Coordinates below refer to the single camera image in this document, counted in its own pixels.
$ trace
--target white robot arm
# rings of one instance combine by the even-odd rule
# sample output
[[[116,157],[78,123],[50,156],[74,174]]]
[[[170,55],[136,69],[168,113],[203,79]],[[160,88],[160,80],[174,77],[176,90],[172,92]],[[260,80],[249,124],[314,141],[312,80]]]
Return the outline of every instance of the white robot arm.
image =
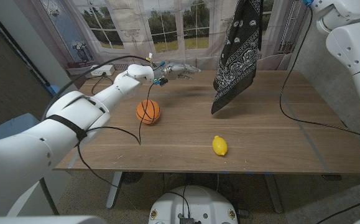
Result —
[[[349,70],[360,97],[360,0],[314,0],[310,4],[318,30],[328,35],[326,48]]]
[[[0,198],[21,196],[29,187],[52,170],[79,142],[84,146],[109,123],[111,112],[124,99],[134,96],[145,83],[165,84],[168,79],[185,78],[200,72],[190,65],[168,64],[156,70],[130,65],[114,84],[95,96],[79,91],[57,100],[47,119],[20,134],[0,140]],[[0,203],[0,215],[6,215],[14,202]]]

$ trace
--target yellow lemon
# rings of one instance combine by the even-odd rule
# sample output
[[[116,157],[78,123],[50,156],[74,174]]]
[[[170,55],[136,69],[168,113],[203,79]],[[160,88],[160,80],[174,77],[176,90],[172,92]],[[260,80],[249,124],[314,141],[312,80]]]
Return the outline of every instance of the yellow lemon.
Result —
[[[219,136],[215,136],[213,140],[213,149],[217,155],[223,156],[227,153],[227,143]]]

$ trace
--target paisley pattern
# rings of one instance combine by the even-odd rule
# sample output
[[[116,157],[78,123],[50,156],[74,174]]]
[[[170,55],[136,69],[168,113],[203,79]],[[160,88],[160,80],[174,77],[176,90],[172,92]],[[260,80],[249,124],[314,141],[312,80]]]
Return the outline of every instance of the paisley pattern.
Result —
[[[257,48],[261,46],[261,7],[262,0],[238,1],[213,83],[217,94],[212,114],[251,85],[256,75]]]

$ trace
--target orange basketball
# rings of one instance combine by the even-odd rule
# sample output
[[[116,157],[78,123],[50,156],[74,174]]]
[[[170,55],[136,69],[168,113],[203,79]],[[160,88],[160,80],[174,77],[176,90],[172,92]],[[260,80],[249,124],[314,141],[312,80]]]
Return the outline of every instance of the orange basketball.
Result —
[[[157,121],[160,116],[159,105],[152,100],[144,100],[137,106],[137,118],[142,120],[144,124],[152,124]]]

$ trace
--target gray floor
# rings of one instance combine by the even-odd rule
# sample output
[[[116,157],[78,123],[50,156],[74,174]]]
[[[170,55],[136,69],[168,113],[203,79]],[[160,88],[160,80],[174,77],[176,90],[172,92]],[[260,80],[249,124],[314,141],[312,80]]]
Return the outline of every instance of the gray floor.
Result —
[[[98,172],[111,179],[112,172]],[[73,171],[58,210],[62,215],[96,215],[108,223],[147,223],[151,206],[162,195],[161,173],[144,173],[135,184],[122,184],[113,209],[106,209],[109,186],[90,172]],[[192,182],[216,188],[216,174],[191,174]],[[273,212],[262,175],[220,174],[220,191],[239,208],[249,209],[252,217],[241,223],[316,223],[322,218],[360,202],[360,176],[343,176],[327,181],[320,175],[276,175],[283,214]],[[185,174],[165,174],[166,190],[185,183]],[[333,217],[325,223],[354,223],[360,207]]]

